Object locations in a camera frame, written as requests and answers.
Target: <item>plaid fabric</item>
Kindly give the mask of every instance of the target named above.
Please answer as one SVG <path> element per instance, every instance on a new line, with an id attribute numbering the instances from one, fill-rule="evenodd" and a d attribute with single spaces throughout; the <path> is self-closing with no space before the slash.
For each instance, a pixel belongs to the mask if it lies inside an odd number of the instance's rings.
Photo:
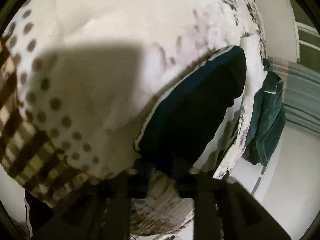
<path id="1" fill-rule="evenodd" d="M 8 55 L 6 47 L 2 46 L 0 163 L 8 175 L 28 192 L 54 207 L 61 198 L 94 178 L 68 166 L 63 151 L 54 147 L 47 134 L 22 119 L 16 97 L 16 70 Z"/>

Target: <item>brown polka dots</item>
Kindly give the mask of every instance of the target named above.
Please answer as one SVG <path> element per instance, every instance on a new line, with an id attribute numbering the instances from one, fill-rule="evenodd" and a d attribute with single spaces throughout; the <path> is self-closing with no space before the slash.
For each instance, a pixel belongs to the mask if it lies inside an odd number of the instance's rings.
<path id="1" fill-rule="evenodd" d="M 13 33 L 16 25 L 17 25 L 16 22 L 12 22 L 12 23 L 10 24 L 8 36 L 12 35 L 12 33 Z"/>
<path id="2" fill-rule="evenodd" d="M 87 164 L 85 164 L 85 165 L 83 165 L 83 166 L 81 167 L 81 170 L 82 170 L 83 172 L 88 172 L 89 169 L 90 169 L 90 167 L 89 167 L 89 165 L 87 165 Z"/>
<path id="3" fill-rule="evenodd" d="M 35 58 L 35 60 L 32 62 L 32 70 L 38 71 L 42 68 L 42 60 L 39 58 Z"/>
<path id="4" fill-rule="evenodd" d="M 58 138 L 59 137 L 59 131 L 56 128 L 51 129 L 49 133 L 50 137 L 52 138 Z"/>
<path id="5" fill-rule="evenodd" d="M 76 140 L 76 141 L 81 141 L 82 139 L 82 135 L 79 132 L 74 132 L 72 137 Z"/>
<path id="6" fill-rule="evenodd" d="M 70 117 L 66 115 L 66 116 L 62 117 L 61 124 L 65 128 L 70 128 L 71 124 L 72 124 L 72 121 L 71 121 Z"/>
<path id="7" fill-rule="evenodd" d="M 29 103 L 29 104 L 31 104 L 31 105 L 33 105 L 35 102 L 36 102 L 36 96 L 35 96 L 35 94 L 34 93 L 32 93 L 32 92 L 27 92 L 27 94 L 26 94 L 26 101 Z"/>
<path id="8" fill-rule="evenodd" d="M 17 35 L 14 35 L 9 41 L 9 48 L 13 48 L 17 44 Z"/>
<path id="9" fill-rule="evenodd" d="M 22 15 L 22 18 L 25 19 L 31 14 L 31 10 L 25 11 Z"/>
<path id="10" fill-rule="evenodd" d="M 192 10 L 192 13 L 195 18 L 198 18 L 198 13 L 195 9 Z"/>
<path id="11" fill-rule="evenodd" d="M 53 111 L 58 111 L 61 107 L 61 101 L 58 98 L 52 98 L 50 99 L 50 108 Z"/>
<path id="12" fill-rule="evenodd" d="M 173 65 L 176 64 L 176 60 L 174 59 L 174 57 L 170 57 L 170 62 L 171 62 L 171 64 L 173 64 Z"/>
<path id="13" fill-rule="evenodd" d="M 26 82 L 27 82 L 27 73 L 26 72 L 23 72 L 20 76 L 20 82 L 22 85 L 25 85 Z"/>
<path id="14" fill-rule="evenodd" d="M 93 157 L 92 162 L 94 164 L 98 164 L 99 163 L 99 158 L 97 156 Z"/>
<path id="15" fill-rule="evenodd" d="M 67 151 L 71 148 L 71 144 L 68 141 L 63 141 L 61 148 L 62 148 L 62 150 Z"/>
<path id="16" fill-rule="evenodd" d="M 28 44 L 28 47 L 27 47 L 27 51 L 29 52 L 33 52 L 33 50 L 35 49 L 36 47 L 36 40 L 33 39 L 32 41 L 30 41 L 30 43 Z"/>
<path id="17" fill-rule="evenodd" d="M 86 152 L 86 153 L 89 153 L 91 152 L 91 146 L 90 144 L 86 143 L 83 145 L 83 150 Z"/>
<path id="18" fill-rule="evenodd" d="M 27 1 L 22 5 L 22 7 L 26 7 L 27 5 L 29 5 L 30 2 L 31 2 L 31 0 L 27 0 Z"/>
<path id="19" fill-rule="evenodd" d="M 30 123 L 33 122 L 33 115 L 29 110 L 26 110 L 26 118 L 27 118 L 27 122 L 30 122 Z"/>
<path id="20" fill-rule="evenodd" d="M 41 85 L 40 85 L 40 88 L 42 91 L 47 91 L 49 89 L 49 84 L 50 84 L 50 81 L 49 79 L 44 79 L 41 81 Z"/>
<path id="21" fill-rule="evenodd" d="M 73 153 L 71 155 L 71 158 L 75 161 L 79 160 L 80 159 L 80 154 L 79 153 Z"/>
<path id="22" fill-rule="evenodd" d="M 18 67 L 19 64 L 20 64 L 20 62 L 21 62 L 21 55 L 20 55 L 20 54 L 14 55 L 12 61 L 13 61 L 13 64 L 14 64 L 16 67 Z"/>
<path id="23" fill-rule="evenodd" d="M 27 23 L 26 26 L 23 28 L 23 34 L 28 34 L 33 27 L 33 23 Z"/>
<path id="24" fill-rule="evenodd" d="M 44 112 L 39 112 L 37 114 L 37 119 L 40 123 L 44 123 L 47 120 L 47 116 L 45 115 Z"/>

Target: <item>pillow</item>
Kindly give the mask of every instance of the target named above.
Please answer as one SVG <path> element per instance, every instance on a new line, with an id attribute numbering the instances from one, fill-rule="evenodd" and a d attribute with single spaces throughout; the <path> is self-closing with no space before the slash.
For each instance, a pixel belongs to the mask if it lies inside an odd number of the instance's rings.
<path id="1" fill-rule="evenodd" d="M 241 97 L 246 80 L 246 58 L 238 46 L 221 49 L 156 103 L 134 142 L 143 158 L 172 175 L 173 157 L 191 167 Z"/>

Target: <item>white fabric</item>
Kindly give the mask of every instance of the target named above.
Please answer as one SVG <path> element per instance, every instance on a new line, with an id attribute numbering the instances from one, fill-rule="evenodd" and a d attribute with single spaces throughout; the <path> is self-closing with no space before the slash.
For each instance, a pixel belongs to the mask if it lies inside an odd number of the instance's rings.
<path id="1" fill-rule="evenodd" d="M 159 96 L 191 71 L 188 66 L 208 49 L 239 45 L 257 30 L 246 1 L 232 0 L 237 10 L 230 1 L 31 0 L 12 20 L 17 44 L 10 52 L 21 55 L 18 80 L 28 76 L 25 85 L 18 82 L 21 115 L 27 118 L 29 111 L 48 134 L 59 131 L 52 142 L 70 144 L 65 156 L 72 167 L 97 178 L 115 176 L 140 157 L 133 138 Z M 33 27 L 23 34 L 29 22 Z M 258 50 L 248 53 L 260 56 Z M 36 58 L 43 65 L 35 72 Z M 39 84 L 47 78 L 50 88 L 43 92 Z M 32 104 L 28 92 L 35 95 Z M 61 103 L 58 111 L 50 109 L 54 98 Z M 46 122 L 38 121 L 39 112 Z M 62 125 L 66 116 L 68 128 Z M 72 138 L 74 132 L 81 141 Z"/>
<path id="2" fill-rule="evenodd" d="M 221 179 L 227 171 L 231 171 L 245 150 L 245 139 L 250 126 L 254 95 L 262 88 L 267 75 L 263 71 L 260 56 L 258 55 L 259 36 L 252 35 L 241 39 L 240 46 L 244 50 L 247 61 L 247 77 L 244 87 L 243 106 L 240 114 L 238 134 L 235 143 L 230 147 L 227 154 L 214 173 L 214 178 Z"/>
<path id="3" fill-rule="evenodd" d="M 33 231 L 32 231 L 32 226 L 31 226 L 31 223 L 30 223 L 30 206 L 29 206 L 29 203 L 27 202 L 26 199 L 24 199 L 24 204 L 26 205 L 26 209 L 27 209 L 27 213 L 26 213 L 26 216 L 27 216 L 27 226 L 28 226 L 28 229 L 29 229 L 29 236 L 30 238 L 33 236 Z"/>

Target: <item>navy fabric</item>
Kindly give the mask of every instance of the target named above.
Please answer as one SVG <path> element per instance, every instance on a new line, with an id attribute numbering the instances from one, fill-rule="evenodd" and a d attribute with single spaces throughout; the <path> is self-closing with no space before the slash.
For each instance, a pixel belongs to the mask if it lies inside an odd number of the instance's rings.
<path id="1" fill-rule="evenodd" d="M 243 158 L 252 164 L 267 166 L 279 142 L 285 124 L 282 103 L 283 81 L 268 72 L 263 87 L 255 94 L 253 112 Z"/>
<path id="2" fill-rule="evenodd" d="M 238 46 L 208 60 L 159 104 L 139 142 L 141 156 L 168 175 L 174 156 L 191 167 L 214 137 L 226 109 L 243 93 L 245 78 L 245 55 Z"/>

